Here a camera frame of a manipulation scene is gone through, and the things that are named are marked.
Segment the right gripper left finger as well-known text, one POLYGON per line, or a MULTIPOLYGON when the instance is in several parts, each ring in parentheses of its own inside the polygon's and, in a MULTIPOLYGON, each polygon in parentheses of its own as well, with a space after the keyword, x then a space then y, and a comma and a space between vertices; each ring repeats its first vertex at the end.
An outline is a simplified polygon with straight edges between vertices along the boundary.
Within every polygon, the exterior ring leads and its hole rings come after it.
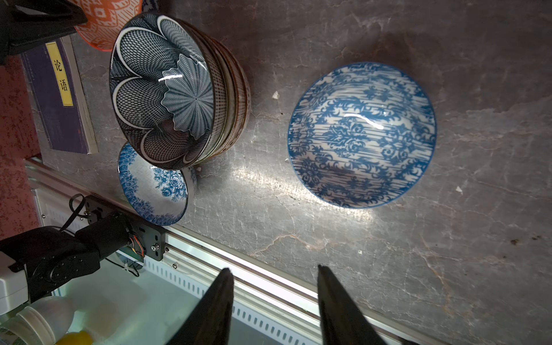
POLYGON ((224 268, 167 344, 228 344, 234 276, 224 268))

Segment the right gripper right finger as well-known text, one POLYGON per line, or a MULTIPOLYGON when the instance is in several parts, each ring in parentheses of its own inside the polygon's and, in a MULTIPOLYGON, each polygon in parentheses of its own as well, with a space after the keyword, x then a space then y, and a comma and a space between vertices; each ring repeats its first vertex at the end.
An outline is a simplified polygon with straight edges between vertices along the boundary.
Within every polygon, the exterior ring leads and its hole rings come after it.
POLYGON ((384 344, 327 266, 317 278, 321 332, 324 344, 384 344))

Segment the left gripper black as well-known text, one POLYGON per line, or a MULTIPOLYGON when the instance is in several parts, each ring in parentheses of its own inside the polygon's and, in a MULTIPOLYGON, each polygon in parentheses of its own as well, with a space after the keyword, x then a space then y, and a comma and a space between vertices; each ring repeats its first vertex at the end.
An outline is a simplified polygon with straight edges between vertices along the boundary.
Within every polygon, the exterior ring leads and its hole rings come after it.
POLYGON ((1 64, 9 56, 72 34, 87 21, 82 8, 69 1, 2 1, 1 64))

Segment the dark petal pattern bowl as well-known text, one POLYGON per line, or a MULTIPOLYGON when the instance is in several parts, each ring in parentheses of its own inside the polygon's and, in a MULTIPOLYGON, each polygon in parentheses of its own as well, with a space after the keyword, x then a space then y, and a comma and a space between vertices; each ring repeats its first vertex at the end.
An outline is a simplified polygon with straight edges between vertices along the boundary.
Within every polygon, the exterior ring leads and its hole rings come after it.
POLYGON ((154 11, 129 20, 114 43, 109 88, 143 159, 179 170, 198 158, 213 129, 214 87, 199 42, 178 20, 154 11))

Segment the pink striped bowl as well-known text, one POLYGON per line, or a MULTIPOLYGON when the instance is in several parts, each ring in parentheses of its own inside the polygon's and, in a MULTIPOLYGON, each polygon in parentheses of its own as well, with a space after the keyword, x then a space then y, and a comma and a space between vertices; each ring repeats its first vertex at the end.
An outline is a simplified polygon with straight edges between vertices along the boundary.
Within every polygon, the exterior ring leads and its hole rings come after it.
POLYGON ((229 136, 217 147, 214 153, 211 155, 215 157, 221 155, 223 152, 228 151, 240 138, 247 126, 247 121, 251 112, 251 93, 250 85, 245 76, 244 70, 229 51, 227 47, 221 44, 219 41, 209 38, 209 44, 219 53, 221 53, 224 62, 227 65, 227 70, 230 72, 231 80, 233 81, 234 88, 234 123, 233 128, 229 136))

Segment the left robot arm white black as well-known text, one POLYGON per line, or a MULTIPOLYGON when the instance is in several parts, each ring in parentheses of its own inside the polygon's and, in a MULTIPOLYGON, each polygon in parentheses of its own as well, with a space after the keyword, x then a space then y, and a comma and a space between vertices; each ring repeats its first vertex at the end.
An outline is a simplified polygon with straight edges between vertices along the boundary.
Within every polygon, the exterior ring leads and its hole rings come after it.
MULTIPOLYGON (((69 1, 2 1, 1 62, 73 33, 87 21, 69 1)), ((59 229, 40 227, 1 240, 1 313, 50 295, 73 278, 90 275, 129 242, 129 220, 113 211, 70 234, 82 201, 59 229)))

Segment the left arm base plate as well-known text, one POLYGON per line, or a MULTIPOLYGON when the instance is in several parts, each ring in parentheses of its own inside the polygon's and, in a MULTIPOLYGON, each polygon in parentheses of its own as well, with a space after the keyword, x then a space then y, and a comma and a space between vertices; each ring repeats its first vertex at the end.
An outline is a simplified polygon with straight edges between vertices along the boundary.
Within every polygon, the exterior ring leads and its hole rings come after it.
POLYGON ((95 244, 100 258, 122 250, 135 259, 162 260, 166 253, 164 228, 94 195, 86 197, 85 207, 89 225, 76 236, 95 244))

